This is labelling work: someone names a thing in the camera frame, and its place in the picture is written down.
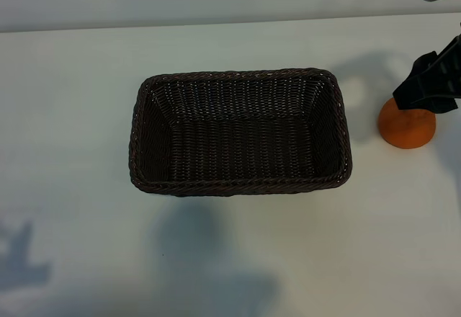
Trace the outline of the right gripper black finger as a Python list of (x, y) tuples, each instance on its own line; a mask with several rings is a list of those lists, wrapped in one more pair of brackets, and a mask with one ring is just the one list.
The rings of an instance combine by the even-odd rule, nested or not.
[(430, 99), (431, 109), (434, 114), (444, 114), (458, 108), (455, 99), (446, 97), (434, 97)]
[(422, 55), (409, 76), (393, 92), (400, 110), (430, 110), (434, 97), (460, 98), (460, 36), (440, 53)]

